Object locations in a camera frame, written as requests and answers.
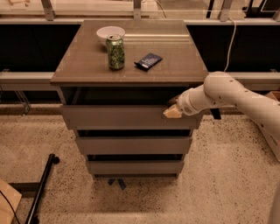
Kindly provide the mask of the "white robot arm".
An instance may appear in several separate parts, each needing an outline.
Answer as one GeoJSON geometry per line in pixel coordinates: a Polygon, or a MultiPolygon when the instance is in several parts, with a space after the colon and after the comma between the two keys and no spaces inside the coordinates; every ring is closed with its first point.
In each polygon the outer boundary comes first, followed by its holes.
{"type": "Polygon", "coordinates": [[[209,116],[194,134],[181,178],[178,224],[279,224],[279,161],[265,141],[279,141],[279,103],[223,72],[175,96],[164,115],[185,118],[230,106],[239,115],[209,116]]]}

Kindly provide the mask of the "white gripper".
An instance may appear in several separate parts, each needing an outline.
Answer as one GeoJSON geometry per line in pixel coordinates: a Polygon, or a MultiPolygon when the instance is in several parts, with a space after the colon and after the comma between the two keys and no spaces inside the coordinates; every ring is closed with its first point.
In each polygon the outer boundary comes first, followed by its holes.
{"type": "Polygon", "coordinates": [[[200,112],[191,104],[190,90],[172,97],[167,105],[170,107],[163,112],[167,118],[181,118],[182,113],[186,116],[193,116],[200,112]]]}

